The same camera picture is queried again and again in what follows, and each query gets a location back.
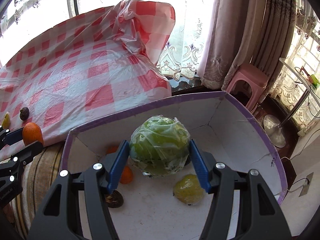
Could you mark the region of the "dark passion fruit back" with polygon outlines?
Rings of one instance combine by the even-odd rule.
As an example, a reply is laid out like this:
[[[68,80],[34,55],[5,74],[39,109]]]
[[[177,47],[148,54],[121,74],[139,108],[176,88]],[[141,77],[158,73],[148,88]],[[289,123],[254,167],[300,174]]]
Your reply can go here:
[[[20,109],[20,119],[22,121],[26,121],[29,118],[29,108],[28,107],[23,107]]]

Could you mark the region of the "large dark passion fruit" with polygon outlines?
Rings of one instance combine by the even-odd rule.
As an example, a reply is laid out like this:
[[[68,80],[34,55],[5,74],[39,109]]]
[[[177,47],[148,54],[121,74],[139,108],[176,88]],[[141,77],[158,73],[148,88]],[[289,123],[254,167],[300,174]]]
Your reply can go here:
[[[114,190],[111,194],[105,195],[105,202],[109,208],[119,208],[124,204],[124,198],[121,193]]]

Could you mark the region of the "yellow-green fruit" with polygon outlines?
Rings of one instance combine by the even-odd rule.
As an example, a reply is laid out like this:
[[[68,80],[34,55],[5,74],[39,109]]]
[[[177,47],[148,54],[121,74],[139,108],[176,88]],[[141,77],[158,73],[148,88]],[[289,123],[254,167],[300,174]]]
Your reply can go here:
[[[204,197],[204,189],[201,187],[195,174],[188,174],[179,180],[173,190],[173,196],[187,205],[194,205]]]

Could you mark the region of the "green fruit top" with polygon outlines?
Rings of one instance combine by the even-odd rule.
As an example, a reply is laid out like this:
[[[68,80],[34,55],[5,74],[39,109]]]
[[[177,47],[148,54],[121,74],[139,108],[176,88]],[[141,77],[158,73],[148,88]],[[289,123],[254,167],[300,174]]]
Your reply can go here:
[[[154,115],[130,138],[133,165],[152,177],[176,174],[189,155],[190,133],[177,118]]]

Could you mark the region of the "large front orange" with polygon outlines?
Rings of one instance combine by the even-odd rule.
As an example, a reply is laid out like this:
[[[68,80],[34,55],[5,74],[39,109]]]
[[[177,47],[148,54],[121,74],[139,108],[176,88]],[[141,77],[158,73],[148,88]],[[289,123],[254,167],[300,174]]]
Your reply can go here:
[[[106,154],[112,154],[115,153],[118,149],[118,145],[111,145],[107,148]]]

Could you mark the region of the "striped towel cloth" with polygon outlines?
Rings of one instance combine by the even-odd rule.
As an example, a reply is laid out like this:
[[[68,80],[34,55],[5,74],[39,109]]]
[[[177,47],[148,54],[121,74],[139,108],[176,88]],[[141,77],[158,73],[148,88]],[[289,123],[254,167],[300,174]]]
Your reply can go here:
[[[18,235],[27,238],[36,211],[57,177],[65,143],[48,146],[29,163],[23,172],[23,191],[9,204],[7,218]]]

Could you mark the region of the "red white checkered tablecloth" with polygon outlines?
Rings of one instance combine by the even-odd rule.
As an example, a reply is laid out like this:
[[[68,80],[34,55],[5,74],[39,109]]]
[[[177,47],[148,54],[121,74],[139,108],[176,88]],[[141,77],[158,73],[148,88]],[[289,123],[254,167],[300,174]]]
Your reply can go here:
[[[49,146],[103,116],[171,96],[157,62],[175,25],[172,5],[124,0],[70,18],[1,68],[1,115],[39,125]]]

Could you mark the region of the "purple white cardboard box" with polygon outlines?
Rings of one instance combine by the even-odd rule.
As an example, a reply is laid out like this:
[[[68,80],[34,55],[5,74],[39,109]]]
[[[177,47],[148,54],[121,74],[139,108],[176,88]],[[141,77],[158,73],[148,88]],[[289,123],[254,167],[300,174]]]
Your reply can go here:
[[[93,166],[107,149],[132,133],[152,116],[172,118],[170,133],[184,126],[196,145],[230,168],[256,169],[276,200],[287,188],[278,152],[251,113],[224,92],[185,94],[119,112],[70,131],[61,167],[72,173]],[[194,173],[181,149],[154,154],[133,169],[130,184],[119,185],[124,205],[110,213],[120,239],[198,239],[203,229],[211,195],[187,205],[172,194],[177,181]]]

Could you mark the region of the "pink plastic stool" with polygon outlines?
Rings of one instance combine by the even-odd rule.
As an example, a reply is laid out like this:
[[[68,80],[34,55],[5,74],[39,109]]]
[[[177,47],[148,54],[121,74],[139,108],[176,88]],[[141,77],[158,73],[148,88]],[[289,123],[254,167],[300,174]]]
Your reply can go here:
[[[252,91],[252,95],[246,105],[246,108],[252,112],[255,110],[258,100],[267,86],[268,77],[257,67],[244,63],[234,74],[226,91],[230,93],[238,81],[245,81]]]

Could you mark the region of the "glass side table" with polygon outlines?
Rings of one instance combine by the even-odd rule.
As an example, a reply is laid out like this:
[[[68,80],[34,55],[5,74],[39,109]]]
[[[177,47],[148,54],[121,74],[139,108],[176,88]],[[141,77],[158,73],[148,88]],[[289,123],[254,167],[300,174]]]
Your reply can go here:
[[[282,57],[279,62],[283,64],[280,103],[288,109],[298,128],[307,133],[319,122],[319,88],[310,83],[303,66]]]

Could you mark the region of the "lace floral curtain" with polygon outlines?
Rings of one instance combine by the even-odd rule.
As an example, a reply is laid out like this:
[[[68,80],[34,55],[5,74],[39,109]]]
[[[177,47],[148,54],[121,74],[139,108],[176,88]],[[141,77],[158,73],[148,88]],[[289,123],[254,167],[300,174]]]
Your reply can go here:
[[[164,76],[176,81],[182,77],[191,80],[199,67],[203,46],[200,18],[192,17],[176,23],[161,52],[157,68]]]

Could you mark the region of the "right brown curtain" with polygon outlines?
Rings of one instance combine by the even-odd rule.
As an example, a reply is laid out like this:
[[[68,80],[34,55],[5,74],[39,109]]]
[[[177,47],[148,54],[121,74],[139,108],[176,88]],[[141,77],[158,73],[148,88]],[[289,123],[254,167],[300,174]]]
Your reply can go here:
[[[198,75],[209,89],[225,90],[241,64],[266,74],[270,94],[293,38],[296,0],[214,0]]]

